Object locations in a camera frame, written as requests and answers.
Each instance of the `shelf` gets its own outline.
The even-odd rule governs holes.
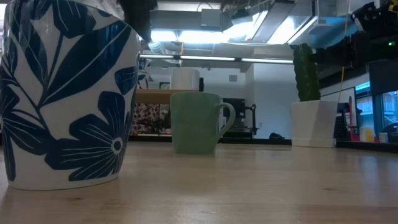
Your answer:
[[[174,93],[198,90],[143,90],[137,89],[136,103],[169,104],[170,96]]]

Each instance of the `cable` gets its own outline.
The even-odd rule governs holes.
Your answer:
[[[347,14],[346,14],[346,27],[344,31],[344,38],[347,36],[347,28],[348,28],[348,14],[349,14],[349,1],[347,0]],[[344,48],[344,54],[347,52],[347,46]],[[340,98],[341,98],[341,91],[343,91],[343,81],[344,81],[344,72],[345,72],[345,67],[343,66],[343,70],[341,71],[341,83],[340,83],[340,92],[338,94],[338,103],[340,103]]]
[[[261,4],[265,4],[265,3],[269,2],[269,1],[271,1],[271,0],[264,0],[264,1],[262,1],[262,2],[259,2],[259,3],[255,4],[255,5],[253,5],[253,6],[248,6],[248,9],[251,9],[251,8],[253,8],[253,7],[260,6]]]
[[[198,5],[198,7],[197,7],[197,12],[199,11],[199,7],[200,7],[203,3],[206,3],[208,6],[211,7],[211,9],[213,9],[213,6],[211,6],[211,4],[208,4],[208,3],[205,2],[205,1],[202,1],[201,3],[199,3],[199,5]]]

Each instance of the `table surface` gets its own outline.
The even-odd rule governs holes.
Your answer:
[[[398,156],[220,144],[215,157],[130,144],[119,179],[72,190],[7,187],[1,224],[398,223]]]

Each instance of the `ceiling light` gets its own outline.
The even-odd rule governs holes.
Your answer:
[[[293,64],[293,60],[266,59],[266,58],[242,58],[242,62]]]
[[[188,44],[217,44],[227,42],[222,32],[186,30],[181,33],[178,40]]]
[[[254,22],[252,29],[247,33],[246,40],[253,39],[254,35],[259,30],[262,22],[264,22],[264,19],[266,19],[267,14],[268,14],[268,11],[262,11],[261,13],[257,13],[255,15],[253,15],[253,21],[255,21],[255,22]]]
[[[308,22],[303,28],[301,28],[290,40],[287,41],[288,44],[293,43],[298,37],[300,37],[310,26],[317,21],[318,16],[314,16],[310,22]]]
[[[209,2],[211,7],[205,3],[200,5],[201,9],[220,9],[221,3]],[[191,11],[196,12],[199,5],[198,2],[177,2],[177,1],[158,1],[157,10],[162,11]]]
[[[148,59],[174,59],[173,55],[140,55],[139,57]]]
[[[224,30],[223,35],[227,40],[236,39],[239,37],[245,38],[246,34],[251,31],[253,22],[244,22],[241,24],[233,25],[227,30]]]
[[[150,37],[152,41],[177,41],[177,36],[172,30],[153,30]]]
[[[284,44],[294,35],[294,20],[288,16],[283,23],[275,30],[267,44]]]
[[[236,24],[241,24],[241,23],[246,23],[246,22],[252,22],[253,18],[250,16],[250,13],[245,9],[238,9],[238,11],[231,17],[232,23],[234,25]]]
[[[181,56],[181,59],[188,60],[218,60],[232,62],[235,58],[232,57],[206,57],[206,56]]]

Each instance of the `wall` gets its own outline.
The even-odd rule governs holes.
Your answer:
[[[349,80],[346,80],[343,82],[343,90],[351,88],[351,87],[355,87],[358,86],[360,84],[366,83],[369,81],[369,74],[365,73],[361,76],[355,77],[355,78],[351,78]],[[334,84],[332,86],[328,86],[326,88],[321,89],[321,96],[323,95],[327,95],[330,93],[334,93],[340,91],[340,83]]]
[[[244,89],[244,99],[246,102],[246,106],[253,105],[254,102],[254,64],[250,66],[250,68],[246,71],[246,81],[245,81],[245,89]],[[252,113],[251,111],[246,111],[246,120],[245,125],[247,127],[252,127]]]
[[[200,72],[200,77],[204,78],[204,92],[217,94],[222,98],[244,98],[245,97],[245,73],[241,73],[238,68],[193,68]],[[151,88],[159,88],[159,82],[169,82],[172,68],[161,69],[153,67],[151,77],[154,83],[150,83]],[[237,75],[237,82],[230,82],[229,75]]]
[[[290,106],[299,101],[293,65],[254,64],[253,84],[256,124],[260,128],[256,138],[267,139],[271,133],[278,133],[291,139]]]

